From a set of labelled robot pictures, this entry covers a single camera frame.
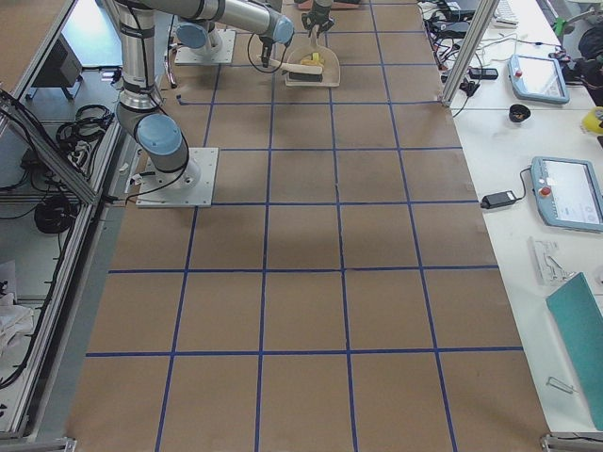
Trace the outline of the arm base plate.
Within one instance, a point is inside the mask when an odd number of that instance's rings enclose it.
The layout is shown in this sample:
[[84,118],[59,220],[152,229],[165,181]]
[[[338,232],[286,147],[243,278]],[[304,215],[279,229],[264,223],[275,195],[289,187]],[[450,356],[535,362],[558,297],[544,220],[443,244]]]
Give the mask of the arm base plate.
[[180,66],[211,66],[230,64],[233,60],[236,31],[207,31],[195,24],[182,24],[176,30],[180,46],[175,64]]
[[190,148],[183,175],[163,173],[147,159],[136,205],[140,208],[210,207],[219,160],[218,148]]

